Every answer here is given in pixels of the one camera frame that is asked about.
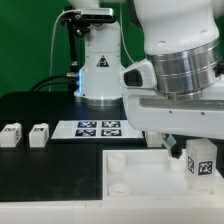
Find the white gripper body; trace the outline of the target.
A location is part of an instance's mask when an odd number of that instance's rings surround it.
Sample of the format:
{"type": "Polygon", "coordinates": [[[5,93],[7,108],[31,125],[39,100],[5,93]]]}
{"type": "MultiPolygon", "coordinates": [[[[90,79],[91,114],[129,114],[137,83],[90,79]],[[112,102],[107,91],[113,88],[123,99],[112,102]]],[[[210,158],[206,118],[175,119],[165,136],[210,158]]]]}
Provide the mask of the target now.
{"type": "Polygon", "coordinates": [[[123,100],[136,130],[224,140],[223,100],[177,102],[140,89],[125,90],[123,100]]]}

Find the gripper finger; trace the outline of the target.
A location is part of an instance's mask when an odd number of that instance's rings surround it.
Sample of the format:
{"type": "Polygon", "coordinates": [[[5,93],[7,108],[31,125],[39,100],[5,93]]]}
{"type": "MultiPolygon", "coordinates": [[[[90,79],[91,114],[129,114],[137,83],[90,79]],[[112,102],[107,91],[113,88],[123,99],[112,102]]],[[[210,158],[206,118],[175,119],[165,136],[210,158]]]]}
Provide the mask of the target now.
{"type": "Polygon", "coordinates": [[[172,158],[180,158],[182,155],[183,140],[179,135],[166,134],[163,137],[163,145],[168,149],[172,158]]]}

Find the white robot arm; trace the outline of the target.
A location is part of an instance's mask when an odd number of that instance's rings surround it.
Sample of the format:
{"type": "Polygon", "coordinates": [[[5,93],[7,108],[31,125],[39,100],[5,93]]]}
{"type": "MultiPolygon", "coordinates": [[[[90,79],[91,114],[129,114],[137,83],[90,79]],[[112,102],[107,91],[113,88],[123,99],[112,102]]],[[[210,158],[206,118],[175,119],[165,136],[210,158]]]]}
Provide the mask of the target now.
{"type": "Polygon", "coordinates": [[[224,0],[69,0],[85,38],[77,97],[121,101],[140,131],[224,139],[224,63],[215,19],[224,0]],[[120,24],[101,2],[125,2],[144,34],[145,57],[123,67],[120,24]]]}

